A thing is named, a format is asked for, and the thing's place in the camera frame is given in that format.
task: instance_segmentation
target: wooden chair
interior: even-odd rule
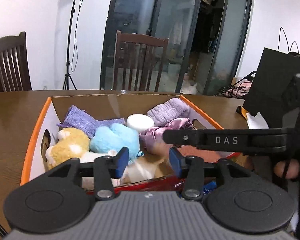
[[[150,81],[154,66],[160,61],[157,81],[154,91],[159,88],[163,63],[169,39],[161,40],[143,34],[122,34],[117,31],[115,52],[114,52],[114,75],[113,89],[117,89],[118,69],[123,68],[122,90],[126,90],[126,70],[130,69],[128,90],[131,90],[133,70],[136,69],[134,90],[149,91]],[[163,48],[161,57],[156,56],[156,48]],[[138,88],[139,72],[141,71],[140,85]]]
[[[32,90],[26,33],[0,38],[0,92]]]

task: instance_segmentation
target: black pole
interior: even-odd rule
[[[72,82],[72,85],[74,87],[74,89],[77,89],[74,85],[74,82],[70,76],[69,73],[69,66],[70,66],[70,61],[69,61],[69,51],[70,51],[70,36],[71,36],[71,28],[72,28],[72,19],[73,19],[73,14],[74,14],[74,5],[75,5],[75,0],[73,0],[73,4],[72,4],[72,9],[71,9],[71,16],[70,16],[70,25],[69,25],[69,33],[68,33],[68,47],[67,47],[67,63],[66,63],[66,76],[65,76],[65,81],[63,83],[63,88],[62,89],[69,89],[69,78]]]

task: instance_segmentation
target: screw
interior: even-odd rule
[[[102,189],[97,192],[97,196],[101,198],[110,198],[112,196],[112,191],[108,189]]]
[[[187,197],[191,197],[191,198],[199,197],[200,196],[200,191],[196,190],[196,189],[187,189],[186,192],[185,192],[185,195]]]

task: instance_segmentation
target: yellow plush toy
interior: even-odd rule
[[[81,130],[64,128],[58,133],[59,142],[46,151],[49,170],[70,158],[81,158],[89,151],[90,139]]]

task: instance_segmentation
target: wooden table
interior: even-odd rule
[[[52,96],[120,93],[102,90],[45,90],[0,93],[0,223],[9,226],[2,212],[5,197],[20,184],[21,171],[35,122]],[[185,95],[225,129],[245,129],[246,121],[236,108],[243,100]]]

